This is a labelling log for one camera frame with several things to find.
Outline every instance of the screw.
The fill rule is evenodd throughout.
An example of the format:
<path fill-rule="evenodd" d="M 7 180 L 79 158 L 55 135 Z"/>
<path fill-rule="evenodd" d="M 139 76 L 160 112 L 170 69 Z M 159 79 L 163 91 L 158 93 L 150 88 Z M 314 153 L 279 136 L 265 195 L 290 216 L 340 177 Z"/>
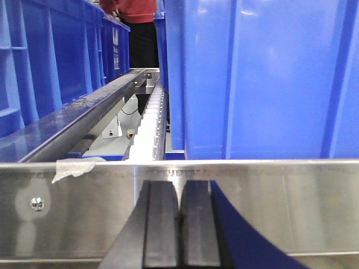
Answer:
<path fill-rule="evenodd" d="M 33 198 L 30 201 L 30 207 L 34 210 L 34 211 L 42 211 L 44 210 L 44 200 L 40 197 L 38 198 Z"/>

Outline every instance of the gray floor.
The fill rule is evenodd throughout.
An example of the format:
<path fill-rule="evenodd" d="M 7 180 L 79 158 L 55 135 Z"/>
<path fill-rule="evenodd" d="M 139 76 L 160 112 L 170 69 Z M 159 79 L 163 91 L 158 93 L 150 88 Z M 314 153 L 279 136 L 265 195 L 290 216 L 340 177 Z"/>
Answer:
<path fill-rule="evenodd" d="M 126 137 L 128 129 L 135 129 L 141 119 L 137 111 L 137 98 L 134 95 L 123 106 L 119 112 L 119 121 L 122 130 L 122 136 L 116 138 L 105 138 L 99 136 L 95 142 L 90 146 L 89 150 L 85 152 L 84 157 L 93 155 L 119 155 L 124 154 L 129 143 Z M 172 152 L 171 147 L 171 133 L 166 134 L 166 152 Z"/>

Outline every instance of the cable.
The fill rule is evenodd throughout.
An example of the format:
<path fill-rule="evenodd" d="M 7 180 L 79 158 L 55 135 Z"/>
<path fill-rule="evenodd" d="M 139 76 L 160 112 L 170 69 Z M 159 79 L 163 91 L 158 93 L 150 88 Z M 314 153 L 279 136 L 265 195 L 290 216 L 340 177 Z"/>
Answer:
<path fill-rule="evenodd" d="M 133 115 L 137 110 L 138 110 L 138 108 L 137 108 L 134 112 L 132 112 L 132 113 L 130 113 L 130 114 L 127 114 L 126 112 L 123 111 L 123 109 L 121 109 L 121 111 L 122 111 L 124 114 L 126 114 L 126 115 Z"/>

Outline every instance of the blue plastic crate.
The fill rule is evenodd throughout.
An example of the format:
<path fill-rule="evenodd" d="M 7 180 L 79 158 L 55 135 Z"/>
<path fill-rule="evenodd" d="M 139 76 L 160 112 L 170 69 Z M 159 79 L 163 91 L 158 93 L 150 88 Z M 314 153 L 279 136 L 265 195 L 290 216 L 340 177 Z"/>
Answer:
<path fill-rule="evenodd" d="M 105 14 L 102 19 L 102 52 L 105 82 L 124 75 L 130 70 L 128 33 L 130 28 Z"/>
<path fill-rule="evenodd" d="M 165 0 L 173 147 L 188 159 L 359 157 L 357 5 Z"/>
<path fill-rule="evenodd" d="M 154 14 L 154 23 L 157 30 L 160 81 L 165 90 L 168 91 L 167 39 L 163 0 L 157 0 L 157 12 Z"/>
<path fill-rule="evenodd" d="M 0 138 L 104 85 L 103 11 L 85 0 L 0 0 Z"/>

